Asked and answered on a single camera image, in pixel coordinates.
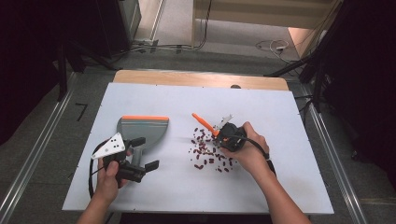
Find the black curtain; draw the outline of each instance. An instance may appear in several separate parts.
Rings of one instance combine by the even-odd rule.
[[[396,188],[396,3],[356,1],[325,59],[327,101],[358,137],[353,147],[383,168]]]
[[[0,145],[59,81],[57,39],[39,1],[0,3]]]

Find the white table surface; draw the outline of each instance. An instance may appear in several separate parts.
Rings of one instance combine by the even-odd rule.
[[[290,91],[262,91],[143,84],[109,83],[92,132],[81,155],[63,210],[84,210],[90,200],[88,172],[96,146],[117,131],[123,115],[169,117],[160,143],[145,149],[141,165],[160,160],[158,170],[141,183],[120,189],[110,210],[155,213],[265,214],[268,206],[254,179],[238,163],[218,172],[215,160],[202,170],[194,164],[194,129],[203,127],[191,116],[197,113],[211,124],[234,115],[237,126],[250,121],[265,136],[277,178],[306,214],[332,214],[308,137]]]

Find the aluminum rail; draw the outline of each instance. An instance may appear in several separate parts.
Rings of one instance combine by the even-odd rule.
[[[302,85],[302,90],[304,95],[311,95],[311,91]],[[337,151],[335,150],[332,139],[330,138],[329,132],[326,129],[323,118],[321,114],[317,113],[315,108],[310,105],[309,111],[312,119],[315,122],[315,126],[318,129],[318,134],[326,151],[327,157],[329,158],[330,165],[334,171],[335,178],[337,179],[338,186],[343,194],[344,200],[346,201],[346,206],[352,217],[353,223],[355,224],[365,224],[368,223],[366,216],[361,209],[361,204],[358,197],[356,196],[355,190],[347,177],[347,172],[341,163]]]
[[[44,129],[38,136],[37,141],[35,142],[35,145],[33,146],[29,156],[26,158],[26,161],[24,162],[20,172],[10,185],[6,193],[6,197],[1,203],[0,224],[8,223],[9,219],[11,218],[18,201],[26,189],[27,184],[32,177],[33,172],[35,171],[35,168],[38,165],[38,162],[40,161],[40,158],[43,155],[47,144],[58,124],[58,121],[60,120],[64,109],[66,108],[73,94],[77,79],[77,74],[73,72],[68,81],[69,91],[66,93],[62,101],[55,105],[46,125],[44,126]]]

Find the hand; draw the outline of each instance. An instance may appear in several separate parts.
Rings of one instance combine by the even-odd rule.
[[[243,128],[247,133],[247,138],[257,142],[260,146],[262,146],[266,153],[269,153],[270,148],[265,142],[265,138],[262,135],[256,133],[249,122],[245,122]],[[220,150],[226,157],[237,159],[242,167],[244,167],[244,169],[252,175],[261,171],[262,169],[269,170],[268,164],[260,150],[248,141],[246,141],[241,149],[235,152],[231,152],[224,147],[222,147]]]
[[[98,160],[98,169],[102,168],[103,159]],[[95,200],[102,201],[102,203],[109,206],[117,197],[119,192],[119,184],[116,179],[116,174],[119,171],[119,164],[112,161],[107,169],[101,169],[97,175],[96,191],[93,194]],[[127,184],[127,180],[122,179],[120,186]]]

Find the orange-tipped tool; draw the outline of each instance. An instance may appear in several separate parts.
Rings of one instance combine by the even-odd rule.
[[[202,119],[201,117],[199,117],[197,114],[192,113],[192,116],[198,120],[198,122],[200,122],[202,125],[204,125],[210,132],[213,133],[213,135],[215,135],[215,137],[218,136],[219,134],[219,130],[215,130],[212,125],[210,125],[208,122],[206,122],[206,120]]]

